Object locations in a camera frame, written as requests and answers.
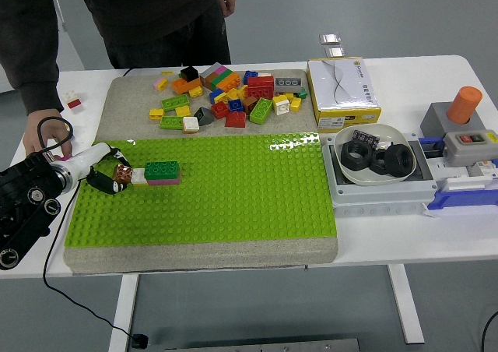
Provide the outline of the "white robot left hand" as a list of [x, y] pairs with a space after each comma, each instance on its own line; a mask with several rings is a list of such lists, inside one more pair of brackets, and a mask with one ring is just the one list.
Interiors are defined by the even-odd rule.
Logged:
[[107, 156], [118, 159], [126, 167], [131, 166], [118, 148], [106, 143], [97, 143], [68, 160], [53, 162], [51, 166], [61, 179], [61, 193], [65, 194], [73, 190], [79, 181], [83, 179], [86, 179], [87, 183], [92, 187], [108, 195], [115, 195], [124, 191], [127, 188], [125, 183], [115, 181], [94, 169], [94, 166]]

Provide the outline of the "person's right hand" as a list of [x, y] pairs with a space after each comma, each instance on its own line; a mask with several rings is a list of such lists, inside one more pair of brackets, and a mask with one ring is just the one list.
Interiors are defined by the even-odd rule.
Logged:
[[47, 141], [53, 139], [61, 143], [69, 134], [66, 124], [61, 121], [57, 109], [34, 111], [27, 116], [23, 145], [26, 156], [38, 152], [47, 146]]

